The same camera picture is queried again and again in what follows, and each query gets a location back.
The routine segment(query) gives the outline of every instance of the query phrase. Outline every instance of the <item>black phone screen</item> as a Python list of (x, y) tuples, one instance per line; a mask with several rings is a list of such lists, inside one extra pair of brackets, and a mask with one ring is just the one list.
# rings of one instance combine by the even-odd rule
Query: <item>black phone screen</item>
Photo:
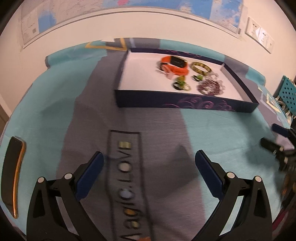
[(170, 58), (170, 64), (177, 66), (179, 68), (184, 68), (186, 66), (185, 60), (178, 58), (176, 56), (171, 56)]
[(15, 137), (9, 141), (1, 177), (1, 198), (10, 213), (13, 212), (13, 185), (16, 175), (17, 162), (22, 151), (23, 142)]

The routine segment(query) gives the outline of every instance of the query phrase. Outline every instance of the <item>blue gripper pad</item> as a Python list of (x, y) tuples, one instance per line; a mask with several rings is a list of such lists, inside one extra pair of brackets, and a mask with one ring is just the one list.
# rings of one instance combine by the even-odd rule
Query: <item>blue gripper pad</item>
[(221, 166), (217, 163), (211, 162), (211, 160), (206, 156), (206, 154), (199, 150), (195, 154), (195, 165), (201, 173), (207, 187), (209, 188), (213, 197), (221, 200), (224, 197), (223, 193), (223, 181), (219, 177), (218, 173), (214, 170), (212, 164), (216, 164), (224, 171)]
[(272, 124), (271, 130), (282, 135), (283, 137), (289, 137), (289, 130), (277, 124)]
[(87, 196), (97, 176), (102, 171), (103, 166), (104, 155), (101, 152), (97, 152), (76, 183), (75, 198), (77, 201)]

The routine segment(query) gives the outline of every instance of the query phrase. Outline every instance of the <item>orange phone edge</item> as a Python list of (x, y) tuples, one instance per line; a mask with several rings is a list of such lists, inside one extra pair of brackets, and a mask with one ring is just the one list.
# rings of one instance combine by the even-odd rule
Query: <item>orange phone edge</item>
[(13, 217), (14, 218), (18, 218), (18, 212), (17, 212), (17, 188), (18, 188), (18, 182), (19, 182), (19, 176), (20, 176), (20, 167), (22, 165), (22, 159), (24, 157), (24, 154), (26, 152), (26, 143), (19, 139), (18, 137), (15, 137), (17, 138), (19, 141), (22, 142), (22, 149), (20, 151), (20, 155), (19, 155), (19, 158), (17, 160), (17, 167), (15, 169), (15, 177), (14, 177), (14, 180), (13, 180), (13, 193), (12, 193), (12, 203), (13, 203)]

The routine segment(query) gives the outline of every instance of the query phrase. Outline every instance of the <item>white outlet panel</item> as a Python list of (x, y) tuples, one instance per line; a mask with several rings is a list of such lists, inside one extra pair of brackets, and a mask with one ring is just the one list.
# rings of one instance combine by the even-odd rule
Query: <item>white outlet panel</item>
[(262, 47), (264, 47), (269, 53), (272, 53), (274, 48), (274, 40), (269, 34), (256, 23), (253, 19), (249, 17), (248, 25), (246, 29), (246, 35), (250, 36), (256, 42), (258, 42)]

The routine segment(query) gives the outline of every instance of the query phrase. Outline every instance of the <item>orange smartwatch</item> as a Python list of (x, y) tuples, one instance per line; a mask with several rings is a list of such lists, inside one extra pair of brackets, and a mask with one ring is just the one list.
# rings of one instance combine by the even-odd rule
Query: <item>orange smartwatch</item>
[(171, 55), (163, 57), (160, 61), (161, 70), (163, 70), (162, 65), (166, 65), (175, 75), (188, 75), (189, 73), (187, 61), (177, 56)]

